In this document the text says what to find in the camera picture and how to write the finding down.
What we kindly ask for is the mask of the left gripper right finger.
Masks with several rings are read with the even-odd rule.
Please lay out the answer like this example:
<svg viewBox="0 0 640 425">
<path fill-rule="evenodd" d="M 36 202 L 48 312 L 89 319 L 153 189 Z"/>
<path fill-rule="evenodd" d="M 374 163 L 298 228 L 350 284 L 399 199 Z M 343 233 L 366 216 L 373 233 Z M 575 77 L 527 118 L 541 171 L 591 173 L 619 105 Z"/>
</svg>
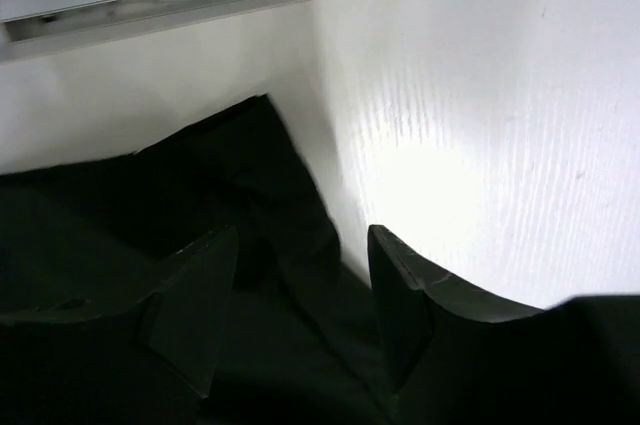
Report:
<svg viewBox="0 0 640 425">
<path fill-rule="evenodd" d="M 445 270 L 382 225 L 368 230 L 368 261 L 395 394 L 537 394 L 540 309 Z"/>
</svg>

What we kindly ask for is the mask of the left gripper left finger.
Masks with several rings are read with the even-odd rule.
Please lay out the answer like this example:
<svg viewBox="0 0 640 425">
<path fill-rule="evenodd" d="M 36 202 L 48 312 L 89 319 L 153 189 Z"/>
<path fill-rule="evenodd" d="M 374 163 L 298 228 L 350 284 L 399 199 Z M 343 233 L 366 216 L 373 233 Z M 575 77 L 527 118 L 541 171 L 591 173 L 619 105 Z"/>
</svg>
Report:
<svg viewBox="0 0 640 425">
<path fill-rule="evenodd" d="M 226 226 L 201 236 L 149 272 L 136 270 L 122 285 L 93 298 L 1 314 L 3 325 L 60 326 L 115 317 L 140 306 L 135 337 L 201 398 L 209 395 L 223 336 L 238 253 Z"/>
</svg>

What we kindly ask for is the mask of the black trousers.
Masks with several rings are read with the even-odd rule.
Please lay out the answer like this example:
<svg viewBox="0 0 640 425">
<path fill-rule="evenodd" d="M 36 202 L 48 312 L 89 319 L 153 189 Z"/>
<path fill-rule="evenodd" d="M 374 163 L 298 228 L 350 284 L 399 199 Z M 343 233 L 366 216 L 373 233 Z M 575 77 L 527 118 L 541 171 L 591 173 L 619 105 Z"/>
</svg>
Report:
<svg viewBox="0 0 640 425">
<path fill-rule="evenodd" d="M 267 96 L 135 154 L 3 176 L 1 314 L 93 298 L 226 226 L 238 253 L 207 397 L 137 342 L 138 306 L 1 323 L 2 422 L 391 423 L 372 293 Z"/>
</svg>

